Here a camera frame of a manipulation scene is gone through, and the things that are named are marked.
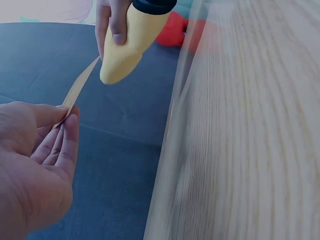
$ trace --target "wrist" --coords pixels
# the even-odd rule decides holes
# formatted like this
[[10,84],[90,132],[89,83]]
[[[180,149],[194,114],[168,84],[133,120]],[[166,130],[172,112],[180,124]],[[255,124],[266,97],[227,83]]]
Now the wrist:
[[0,152],[0,236],[1,239],[22,240],[28,235],[27,217],[3,168]]

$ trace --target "hand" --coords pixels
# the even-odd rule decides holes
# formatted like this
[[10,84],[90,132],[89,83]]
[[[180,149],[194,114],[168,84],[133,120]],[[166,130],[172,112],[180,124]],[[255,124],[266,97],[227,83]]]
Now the hand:
[[100,58],[104,57],[104,45],[108,26],[113,41],[123,45],[127,41],[127,11],[132,0],[97,0],[95,38]]
[[79,109],[0,105],[0,236],[20,239],[59,221],[72,200]]

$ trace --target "wooden board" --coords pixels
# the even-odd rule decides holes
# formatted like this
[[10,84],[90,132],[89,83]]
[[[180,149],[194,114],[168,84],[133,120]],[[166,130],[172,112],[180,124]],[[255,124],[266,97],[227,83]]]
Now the wooden board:
[[319,240],[320,1],[205,2],[191,9],[207,22],[195,56],[180,54],[144,239]]

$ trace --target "yellow sponge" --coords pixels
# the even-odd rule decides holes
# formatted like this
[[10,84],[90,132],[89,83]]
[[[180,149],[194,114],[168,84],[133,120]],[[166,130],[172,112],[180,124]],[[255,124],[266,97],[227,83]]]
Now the yellow sponge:
[[124,45],[114,43],[108,27],[100,70],[100,79],[104,84],[115,84],[135,69],[142,54],[164,28],[169,14],[151,15],[131,4],[127,11],[127,40]]

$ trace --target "gray fabric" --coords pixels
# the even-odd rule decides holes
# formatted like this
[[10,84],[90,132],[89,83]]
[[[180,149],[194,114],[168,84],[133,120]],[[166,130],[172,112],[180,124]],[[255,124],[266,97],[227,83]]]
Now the gray fabric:
[[[81,109],[74,202],[58,224],[28,240],[141,240],[161,150],[179,50],[153,44],[123,81],[103,85],[99,62]],[[0,24],[0,103],[59,105],[98,56],[94,27]]]

